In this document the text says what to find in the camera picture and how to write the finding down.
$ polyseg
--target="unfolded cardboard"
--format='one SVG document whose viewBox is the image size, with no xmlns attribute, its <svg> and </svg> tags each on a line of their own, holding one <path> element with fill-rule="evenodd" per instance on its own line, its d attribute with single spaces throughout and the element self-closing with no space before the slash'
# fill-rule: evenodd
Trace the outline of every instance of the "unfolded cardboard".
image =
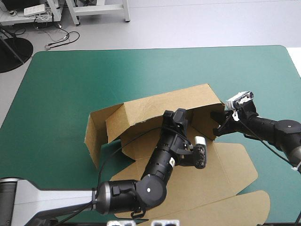
<svg viewBox="0 0 301 226">
<path fill-rule="evenodd" d="M 147 211 L 147 219 L 179 219 L 182 225 L 250 225 L 263 223 L 269 212 L 269 196 L 258 191 L 236 196 L 257 179 L 245 148 L 240 144 L 215 143 L 212 129 L 218 125 L 210 112 L 224 105 L 208 84 L 176 90 L 111 106 L 89 116 L 85 143 L 98 167 L 101 145 L 117 138 L 122 144 L 162 124 L 165 110 L 187 109 L 187 136 L 204 136 L 208 159 L 205 169 L 176 166 L 167 184 L 165 201 Z M 136 160 L 112 180 L 140 180 L 159 138 L 160 129 L 138 138 L 123 149 Z M 129 213 L 116 215 L 129 218 Z"/>
</svg>

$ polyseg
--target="gray floor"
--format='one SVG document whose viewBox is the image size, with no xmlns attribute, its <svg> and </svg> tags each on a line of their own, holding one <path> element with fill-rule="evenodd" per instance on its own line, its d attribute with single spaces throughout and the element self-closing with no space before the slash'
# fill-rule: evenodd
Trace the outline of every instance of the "gray floor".
<svg viewBox="0 0 301 226">
<path fill-rule="evenodd" d="M 80 39 L 56 50 L 181 48 L 243 45 L 301 47 L 299 0 L 129 0 L 131 22 L 123 16 L 81 17 L 75 26 L 67 9 L 61 24 Z M 48 35 L 26 25 L 23 37 L 44 51 Z M 54 39 L 64 36 L 47 28 Z M 0 125 L 29 65 L 0 74 Z"/>
</svg>

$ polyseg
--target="white label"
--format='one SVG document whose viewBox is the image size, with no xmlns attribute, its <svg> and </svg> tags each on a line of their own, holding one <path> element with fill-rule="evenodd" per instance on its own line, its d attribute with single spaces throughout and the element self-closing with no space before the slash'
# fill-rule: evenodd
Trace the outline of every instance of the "white label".
<svg viewBox="0 0 301 226">
<path fill-rule="evenodd" d="M 175 160 L 174 160 L 173 157 L 170 158 L 169 164 L 170 164 L 172 167 L 174 167 L 174 165 L 175 165 Z"/>
</svg>

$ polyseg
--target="cable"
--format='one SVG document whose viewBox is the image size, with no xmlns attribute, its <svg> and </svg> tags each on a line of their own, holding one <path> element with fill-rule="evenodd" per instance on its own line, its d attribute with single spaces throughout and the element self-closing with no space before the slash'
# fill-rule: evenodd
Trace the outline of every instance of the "cable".
<svg viewBox="0 0 301 226">
<path fill-rule="evenodd" d="M 22 28 L 20 28 L 20 29 L 17 29 L 15 32 L 13 32 L 15 35 L 21 35 L 21 34 L 24 34 L 26 32 L 26 28 L 25 27 L 22 27 Z"/>
<path fill-rule="evenodd" d="M 58 40 L 54 40 L 54 39 L 51 37 L 50 33 L 48 33 L 47 31 L 45 31 L 45 30 L 43 30 L 43 29 L 40 29 L 40 28 L 38 28 L 38 27 L 35 27 L 34 25 L 33 25 L 33 27 L 34 27 L 34 29 L 36 29 L 37 31 L 42 31 L 42 32 L 44 32 L 45 34 L 47 34 L 47 35 L 49 36 L 49 38 L 50 38 L 53 42 L 58 42 L 58 41 L 61 41 L 61 40 L 67 40 L 67 35 L 65 35 L 63 38 L 60 38 L 60 39 L 58 39 Z"/>
<path fill-rule="evenodd" d="M 69 36 L 70 36 L 71 33 L 76 33 L 76 34 L 78 35 L 78 37 L 77 37 L 75 40 L 73 40 L 73 41 L 70 41 L 70 42 L 67 42 L 67 43 L 63 43 L 63 44 L 60 44 L 60 45 L 56 45 L 56 46 L 50 47 L 50 46 L 53 45 L 53 44 L 57 44 L 57 43 L 60 43 L 60 42 L 63 42 L 63 41 L 66 41 L 67 39 L 69 39 Z M 69 45 L 69 44 L 71 44 L 71 43 L 76 42 L 79 38 L 80 38 L 80 33 L 76 32 L 76 31 L 72 31 L 72 32 L 69 32 L 69 33 L 68 33 L 68 38 L 66 38 L 65 40 L 58 41 L 58 42 L 56 42 L 56 43 L 50 43 L 50 44 L 47 44 L 47 45 L 45 46 L 45 48 L 46 48 L 46 50 L 50 50 L 50 49 L 52 49 L 52 48 L 57 48 L 57 47 L 60 47 L 60 46 Z"/>
<path fill-rule="evenodd" d="M 85 206 L 83 206 L 81 209 L 79 209 L 78 211 L 76 211 L 75 213 L 71 214 L 70 216 L 68 216 L 67 218 L 65 218 L 64 220 L 61 220 L 60 222 L 56 223 L 53 226 L 58 226 L 64 222 L 66 222 L 67 220 L 70 220 L 72 217 L 78 215 L 79 213 L 81 213 L 84 209 L 86 209 L 88 206 L 92 205 L 92 201 L 88 202 Z"/>
<path fill-rule="evenodd" d="M 247 129 L 249 130 L 260 142 L 263 143 L 263 145 L 265 145 L 269 150 L 271 150 L 275 155 L 277 155 L 280 159 L 286 161 L 288 164 L 290 164 L 291 166 L 293 166 L 287 159 L 285 159 L 284 157 L 282 157 L 281 155 L 279 155 L 275 150 L 273 150 L 269 145 L 267 145 L 266 143 L 264 143 L 264 141 L 257 136 L 249 127 L 247 127 L 241 120 L 239 120 L 240 123 Z"/>
</svg>

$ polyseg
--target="white table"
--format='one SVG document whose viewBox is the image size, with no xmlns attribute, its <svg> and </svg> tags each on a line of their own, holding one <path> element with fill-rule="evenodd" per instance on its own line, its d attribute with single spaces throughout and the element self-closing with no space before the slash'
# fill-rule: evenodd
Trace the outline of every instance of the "white table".
<svg viewBox="0 0 301 226">
<path fill-rule="evenodd" d="M 63 7 L 59 7 L 59 5 L 63 5 L 65 3 L 64 0 L 47 0 L 51 12 L 53 14 L 53 19 L 55 22 L 61 21 L 62 17 L 62 11 Z M 0 7 L 5 10 L 4 4 L 0 1 Z M 16 16 L 11 16 L 8 12 L 4 12 L 0 10 L 0 24 L 3 26 L 7 25 L 14 25 L 14 24 L 21 24 L 21 23 L 31 23 L 31 22 L 46 22 L 46 21 L 41 21 L 40 19 L 34 19 L 32 16 L 24 16 L 23 12 L 18 12 L 18 15 Z M 52 16 L 49 17 L 47 22 L 52 21 Z"/>
</svg>

